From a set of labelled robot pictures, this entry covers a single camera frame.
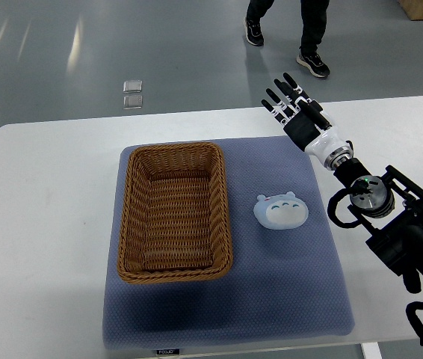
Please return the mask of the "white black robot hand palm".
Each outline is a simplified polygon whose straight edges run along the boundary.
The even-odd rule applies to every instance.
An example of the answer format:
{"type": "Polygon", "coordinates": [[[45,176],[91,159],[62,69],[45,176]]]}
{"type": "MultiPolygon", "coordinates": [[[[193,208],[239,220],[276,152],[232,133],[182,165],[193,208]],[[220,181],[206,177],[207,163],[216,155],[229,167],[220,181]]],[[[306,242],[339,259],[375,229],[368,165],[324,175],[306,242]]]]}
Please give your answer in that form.
{"type": "Polygon", "coordinates": [[[283,130],[304,153],[314,156],[323,166],[340,166],[353,157],[352,146],[341,139],[335,126],[320,129],[303,112],[282,121],[283,130]]]}

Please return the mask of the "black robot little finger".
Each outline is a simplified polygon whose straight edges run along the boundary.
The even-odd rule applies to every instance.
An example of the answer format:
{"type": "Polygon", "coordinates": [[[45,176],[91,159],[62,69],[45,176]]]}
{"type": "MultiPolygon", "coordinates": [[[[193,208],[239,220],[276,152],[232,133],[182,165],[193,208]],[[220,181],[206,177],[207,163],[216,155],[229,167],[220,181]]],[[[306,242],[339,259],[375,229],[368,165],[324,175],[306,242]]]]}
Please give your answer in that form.
{"type": "Polygon", "coordinates": [[[288,118],[284,116],[281,112],[276,110],[266,99],[262,99],[261,104],[271,113],[275,120],[277,120],[283,126],[287,124],[288,118]]]}

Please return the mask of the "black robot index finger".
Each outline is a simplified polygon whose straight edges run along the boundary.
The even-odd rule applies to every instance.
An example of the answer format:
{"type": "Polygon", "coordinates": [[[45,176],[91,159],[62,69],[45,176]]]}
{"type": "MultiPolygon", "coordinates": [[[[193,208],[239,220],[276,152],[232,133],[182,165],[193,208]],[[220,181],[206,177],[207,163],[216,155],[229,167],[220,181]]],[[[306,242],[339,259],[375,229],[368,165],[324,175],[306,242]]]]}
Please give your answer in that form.
{"type": "Polygon", "coordinates": [[[306,91],[288,73],[283,73],[283,78],[295,92],[297,92],[300,96],[302,96],[306,101],[308,102],[311,101],[306,91]]]}

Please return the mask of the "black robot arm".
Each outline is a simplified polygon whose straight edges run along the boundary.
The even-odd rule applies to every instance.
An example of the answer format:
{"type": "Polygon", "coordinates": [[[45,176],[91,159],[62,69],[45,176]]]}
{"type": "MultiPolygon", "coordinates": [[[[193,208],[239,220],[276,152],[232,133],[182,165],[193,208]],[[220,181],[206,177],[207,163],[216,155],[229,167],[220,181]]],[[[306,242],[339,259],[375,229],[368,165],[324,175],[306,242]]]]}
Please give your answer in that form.
{"type": "MultiPolygon", "coordinates": [[[[314,156],[343,185],[327,205],[328,218],[338,227],[363,226],[369,249],[417,294],[423,278],[423,189],[393,166],[373,176],[353,155],[351,141],[339,137],[321,105],[285,73],[274,79],[279,89],[266,92],[262,105],[304,153],[314,156]]],[[[423,302],[407,305],[406,315],[423,346],[423,302]]]]}

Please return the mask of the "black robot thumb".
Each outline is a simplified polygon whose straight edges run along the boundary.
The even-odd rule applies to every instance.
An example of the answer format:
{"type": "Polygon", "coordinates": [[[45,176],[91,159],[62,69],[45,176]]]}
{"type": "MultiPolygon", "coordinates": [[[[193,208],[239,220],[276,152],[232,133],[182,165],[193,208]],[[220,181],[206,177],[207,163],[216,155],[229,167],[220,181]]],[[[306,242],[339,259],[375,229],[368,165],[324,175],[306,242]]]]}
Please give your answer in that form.
{"type": "Polygon", "coordinates": [[[323,108],[315,100],[301,99],[299,107],[319,129],[329,129],[331,127],[330,122],[321,113],[323,108]]]}

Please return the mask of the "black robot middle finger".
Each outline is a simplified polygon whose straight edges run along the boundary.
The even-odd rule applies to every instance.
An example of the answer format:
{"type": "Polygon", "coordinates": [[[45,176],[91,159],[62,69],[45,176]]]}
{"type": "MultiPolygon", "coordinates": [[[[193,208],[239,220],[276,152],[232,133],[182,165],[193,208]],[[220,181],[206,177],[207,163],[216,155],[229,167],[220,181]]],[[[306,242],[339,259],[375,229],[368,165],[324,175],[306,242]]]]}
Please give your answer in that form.
{"type": "Polygon", "coordinates": [[[287,82],[281,82],[279,79],[274,79],[274,84],[287,98],[291,106],[299,111],[300,107],[297,104],[297,99],[300,97],[300,95],[295,90],[293,90],[287,82]]]}

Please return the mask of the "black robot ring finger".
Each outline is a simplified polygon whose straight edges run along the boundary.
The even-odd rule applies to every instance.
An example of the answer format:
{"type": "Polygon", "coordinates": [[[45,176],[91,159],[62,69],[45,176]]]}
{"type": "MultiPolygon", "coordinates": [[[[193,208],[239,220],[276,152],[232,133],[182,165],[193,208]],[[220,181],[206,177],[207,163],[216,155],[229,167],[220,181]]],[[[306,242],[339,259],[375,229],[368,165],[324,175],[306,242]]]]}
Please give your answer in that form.
{"type": "Polygon", "coordinates": [[[292,107],[286,105],[270,88],[267,88],[265,91],[287,117],[293,117],[296,115],[296,111],[292,107]]]}

